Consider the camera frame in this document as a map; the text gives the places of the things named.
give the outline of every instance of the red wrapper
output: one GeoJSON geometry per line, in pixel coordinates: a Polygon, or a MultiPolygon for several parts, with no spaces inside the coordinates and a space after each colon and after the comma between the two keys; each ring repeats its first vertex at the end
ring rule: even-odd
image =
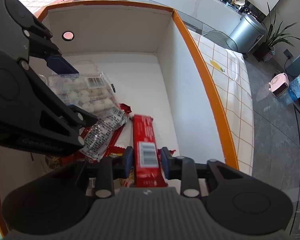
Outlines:
{"type": "Polygon", "coordinates": [[[152,118],[133,117],[135,178],[137,187],[166,187],[157,154],[152,118]]]}

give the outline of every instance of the floor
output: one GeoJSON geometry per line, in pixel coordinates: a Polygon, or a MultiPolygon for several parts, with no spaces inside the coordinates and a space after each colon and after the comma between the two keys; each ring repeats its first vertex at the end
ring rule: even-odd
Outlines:
{"type": "Polygon", "coordinates": [[[300,105],[281,105],[269,92],[276,62],[248,54],[255,128],[252,176],[285,192],[295,208],[287,230],[300,239],[300,105]]]}

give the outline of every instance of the yellow sticker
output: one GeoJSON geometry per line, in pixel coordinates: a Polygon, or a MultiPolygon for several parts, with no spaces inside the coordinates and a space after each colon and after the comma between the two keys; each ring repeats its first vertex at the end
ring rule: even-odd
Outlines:
{"type": "Polygon", "coordinates": [[[221,71],[221,72],[225,72],[225,70],[223,68],[221,68],[217,62],[214,61],[210,61],[211,65],[214,66],[217,70],[221,71]]]}

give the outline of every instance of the plate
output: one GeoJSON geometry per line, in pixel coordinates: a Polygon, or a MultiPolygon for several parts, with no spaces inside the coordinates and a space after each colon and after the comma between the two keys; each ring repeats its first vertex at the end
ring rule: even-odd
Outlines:
{"type": "Polygon", "coordinates": [[[235,3],[236,5],[243,6],[243,5],[245,5],[246,0],[236,0],[234,3],[235,3]]]}

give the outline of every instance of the green plant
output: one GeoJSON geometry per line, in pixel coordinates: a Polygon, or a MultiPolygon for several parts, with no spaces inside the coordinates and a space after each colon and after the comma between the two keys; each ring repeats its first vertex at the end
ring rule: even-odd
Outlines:
{"type": "Polygon", "coordinates": [[[285,42],[291,46],[294,47],[294,45],[288,41],[286,38],[295,38],[297,40],[300,40],[300,38],[294,37],[294,36],[289,36],[291,35],[290,33],[284,33],[285,30],[287,30],[288,28],[292,27],[293,25],[297,24],[297,23],[293,23],[290,24],[288,26],[286,26],[282,31],[280,31],[281,25],[283,23],[283,21],[280,23],[279,27],[274,31],[274,33],[272,34],[273,30],[274,30],[274,25],[275,25],[275,20],[276,20],[276,14],[275,14],[275,7],[274,7],[274,21],[272,23],[271,21],[271,12],[270,12],[270,8],[269,8],[269,4],[268,4],[268,10],[269,10],[269,17],[270,17],[270,26],[269,26],[269,30],[267,29],[266,25],[266,30],[267,30],[267,36],[266,36],[266,45],[269,47],[273,47],[275,44],[279,43],[279,42],[285,42]]]}

